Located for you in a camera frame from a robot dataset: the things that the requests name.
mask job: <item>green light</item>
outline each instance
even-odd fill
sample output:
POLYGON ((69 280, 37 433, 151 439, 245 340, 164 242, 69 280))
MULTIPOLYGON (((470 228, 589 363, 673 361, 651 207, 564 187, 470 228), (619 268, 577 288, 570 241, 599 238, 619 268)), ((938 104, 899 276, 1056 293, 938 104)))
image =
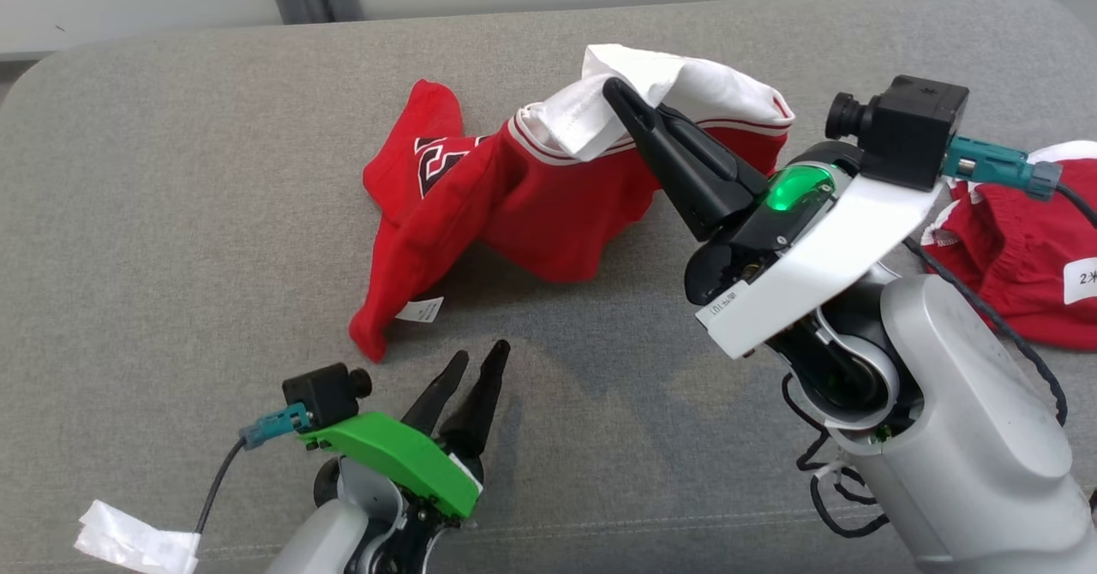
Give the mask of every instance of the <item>green light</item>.
POLYGON ((829 192, 835 188, 834 178, 826 170, 803 165, 787 167, 770 180, 766 206, 778 212, 792 210, 805 195, 822 185, 829 185, 829 192))

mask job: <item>green bracket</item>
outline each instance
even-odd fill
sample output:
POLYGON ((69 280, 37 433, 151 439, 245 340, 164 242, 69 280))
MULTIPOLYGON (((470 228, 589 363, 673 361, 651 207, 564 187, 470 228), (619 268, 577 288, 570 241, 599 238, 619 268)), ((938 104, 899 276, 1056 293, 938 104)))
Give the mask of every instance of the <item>green bracket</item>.
POLYGON ((349 459, 381 473, 420 497, 433 497, 445 516, 468 518, 479 498, 476 484, 429 437, 380 413, 360 414, 337 425, 298 435, 326 442, 349 459))

